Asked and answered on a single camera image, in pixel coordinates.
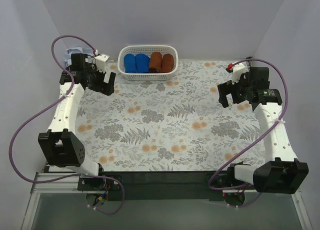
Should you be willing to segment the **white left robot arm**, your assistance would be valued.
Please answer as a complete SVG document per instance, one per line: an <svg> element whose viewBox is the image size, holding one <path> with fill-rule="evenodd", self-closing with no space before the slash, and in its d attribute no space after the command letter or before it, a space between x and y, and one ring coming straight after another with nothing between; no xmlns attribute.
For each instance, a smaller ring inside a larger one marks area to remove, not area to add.
<svg viewBox="0 0 320 230"><path fill-rule="evenodd" d="M89 184L96 190L105 187L106 177L100 173L102 167L86 156L85 147L76 136L76 118L86 89L107 96L114 92L116 74L107 72L109 59L105 54L94 57L81 53L71 55L72 63L59 81L63 100L57 104L47 131L38 136L49 165L91 175Z"/></svg>

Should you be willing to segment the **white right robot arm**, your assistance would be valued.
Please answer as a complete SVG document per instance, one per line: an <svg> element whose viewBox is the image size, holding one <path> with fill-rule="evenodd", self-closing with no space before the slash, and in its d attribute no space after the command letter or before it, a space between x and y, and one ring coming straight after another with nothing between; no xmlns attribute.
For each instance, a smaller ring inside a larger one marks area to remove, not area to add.
<svg viewBox="0 0 320 230"><path fill-rule="evenodd" d="M265 148L265 163L254 167L244 163L231 164L226 182L239 188L244 182L257 192L294 194L306 178L309 168L294 153L282 120L282 98L279 90L271 89L267 67L249 67L240 63L228 65L232 79L218 85L219 102L228 107L227 95L235 104L248 101L259 122Z"/></svg>

